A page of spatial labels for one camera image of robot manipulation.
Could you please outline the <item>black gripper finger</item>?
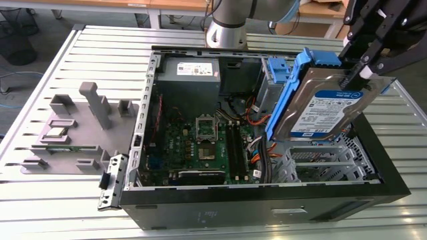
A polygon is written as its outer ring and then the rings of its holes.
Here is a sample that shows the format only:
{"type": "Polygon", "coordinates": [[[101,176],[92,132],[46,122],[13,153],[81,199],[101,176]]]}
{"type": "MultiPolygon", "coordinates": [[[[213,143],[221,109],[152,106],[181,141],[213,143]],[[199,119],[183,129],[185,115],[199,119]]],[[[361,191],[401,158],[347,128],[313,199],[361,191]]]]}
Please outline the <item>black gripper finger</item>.
{"type": "Polygon", "coordinates": [[[344,25],[349,30],[344,39],[339,59],[344,62],[360,60],[372,63],[379,54],[379,1],[351,0],[348,2],[344,25]]]}
{"type": "Polygon", "coordinates": [[[349,69],[339,83],[343,90],[360,90],[369,82],[360,76],[364,69],[373,70],[373,62],[380,58],[381,51],[396,46],[392,32],[401,25],[401,12],[347,12],[344,24],[349,26],[344,48],[339,54],[343,66],[349,69]]]}

